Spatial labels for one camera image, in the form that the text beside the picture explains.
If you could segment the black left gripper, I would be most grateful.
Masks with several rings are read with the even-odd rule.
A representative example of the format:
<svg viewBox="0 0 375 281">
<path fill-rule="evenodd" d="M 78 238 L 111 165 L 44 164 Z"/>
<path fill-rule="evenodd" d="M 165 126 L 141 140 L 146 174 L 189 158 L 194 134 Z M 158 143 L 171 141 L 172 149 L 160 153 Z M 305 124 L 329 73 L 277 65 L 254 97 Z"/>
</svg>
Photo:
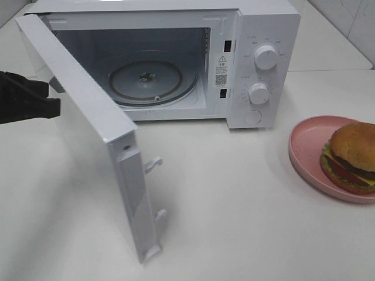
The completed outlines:
<svg viewBox="0 0 375 281">
<path fill-rule="evenodd" d="M 16 94 L 44 101 L 16 102 Z M 1 124 L 33 118 L 54 118 L 60 116 L 61 100 L 47 99 L 48 83 L 30 80 L 15 73 L 1 72 Z"/>
</svg>

